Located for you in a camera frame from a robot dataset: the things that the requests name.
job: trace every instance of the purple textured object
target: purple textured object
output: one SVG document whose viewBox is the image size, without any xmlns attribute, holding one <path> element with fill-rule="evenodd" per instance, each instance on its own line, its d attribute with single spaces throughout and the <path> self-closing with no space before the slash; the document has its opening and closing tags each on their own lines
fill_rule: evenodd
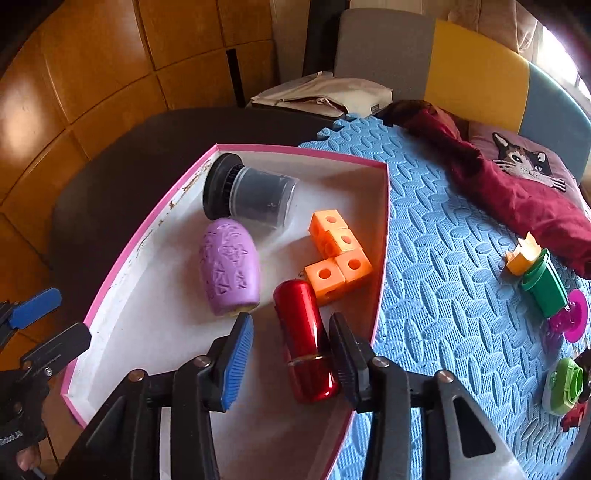
<svg viewBox="0 0 591 480">
<path fill-rule="evenodd" d="M 258 253 L 240 223 L 229 218 L 212 222 L 203 235 L 199 257 L 207 300 L 215 315 L 248 312 L 259 304 Z"/>
</svg>

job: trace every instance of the person's hand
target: person's hand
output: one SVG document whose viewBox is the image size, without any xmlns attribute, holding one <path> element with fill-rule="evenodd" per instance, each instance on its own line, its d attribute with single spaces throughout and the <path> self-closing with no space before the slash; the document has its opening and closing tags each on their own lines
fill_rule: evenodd
<svg viewBox="0 0 591 480">
<path fill-rule="evenodd" d="M 41 465 L 39 445 L 33 445 L 18 452 L 17 464 L 24 472 L 39 467 L 39 465 Z"/>
</svg>

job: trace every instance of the pink suction cup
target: pink suction cup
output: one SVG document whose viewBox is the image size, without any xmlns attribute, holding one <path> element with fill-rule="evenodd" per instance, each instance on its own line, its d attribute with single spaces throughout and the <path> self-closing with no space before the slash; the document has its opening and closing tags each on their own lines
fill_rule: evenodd
<svg viewBox="0 0 591 480">
<path fill-rule="evenodd" d="M 588 314 L 589 307 L 584 293 L 573 290 L 569 293 L 568 305 L 550 318 L 549 327 L 556 333 L 564 332 L 565 340 L 575 343 L 585 332 Z"/>
</svg>

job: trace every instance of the orange interlocking cube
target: orange interlocking cube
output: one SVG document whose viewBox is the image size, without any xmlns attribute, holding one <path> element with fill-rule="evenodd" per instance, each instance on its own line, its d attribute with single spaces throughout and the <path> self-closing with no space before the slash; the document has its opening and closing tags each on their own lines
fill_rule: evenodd
<svg viewBox="0 0 591 480">
<path fill-rule="evenodd" d="M 319 306 L 336 300 L 346 284 L 345 276 L 339 270 L 335 259 L 329 258 L 313 265 L 308 265 L 304 271 L 308 281 L 316 294 Z"/>
<path fill-rule="evenodd" d="M 330 230 L 347 229 L 347 223 L 336 210 L 319 210 L 314 212 L 308 232 L 320 254 L 326 257 L 325 247 L 327 232 Z"/>
<path fill-rule="evenodd" d="M 351 250 L 357 250 L 361 245 L 348 228 L 329 230 L 324 236 L 324 257 L 332 258 Z"/>
<path fill-rule="evenodd" d="M 345 277 L 346 291 L 358 287 L 369 278 L 374 270 L 365 253 L 360 248 L 335 257 L 335 262 Z"/>
</svg>

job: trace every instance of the red metal cylinder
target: red metal cylinder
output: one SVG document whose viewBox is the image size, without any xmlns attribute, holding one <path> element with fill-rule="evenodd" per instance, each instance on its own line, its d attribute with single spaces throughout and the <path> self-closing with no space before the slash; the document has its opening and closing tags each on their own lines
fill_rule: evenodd
<svg viewBox="0 0 591 480">
<path fill-rule="evenodd" d="M 303 280 L 288 280 L 275 289 L 273 299 L 295 399 L 314 403 L 336 395 L 339 383 L 314 290 Z"/>
</svg>

